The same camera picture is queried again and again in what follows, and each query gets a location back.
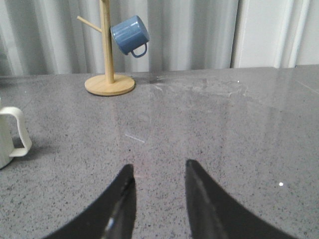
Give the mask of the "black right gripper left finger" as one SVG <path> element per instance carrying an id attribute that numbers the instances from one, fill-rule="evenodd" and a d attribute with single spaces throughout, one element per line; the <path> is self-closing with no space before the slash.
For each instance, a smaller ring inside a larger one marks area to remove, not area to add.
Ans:
<path id="1" fill-rule="evenodd" d="M 46 239 L 130 239 L 137 213 L 134 167 L 126 164 L 109 187 Z"/>

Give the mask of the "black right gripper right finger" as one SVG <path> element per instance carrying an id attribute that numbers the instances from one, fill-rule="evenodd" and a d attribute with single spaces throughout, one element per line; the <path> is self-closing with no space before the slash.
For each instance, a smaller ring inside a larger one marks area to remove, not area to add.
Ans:
<path id="1" fill-rule="evenodd" d="M 185 164 L 185 193 L 194 239 L 290 239 L 232 198 L 196 160 Z"/>

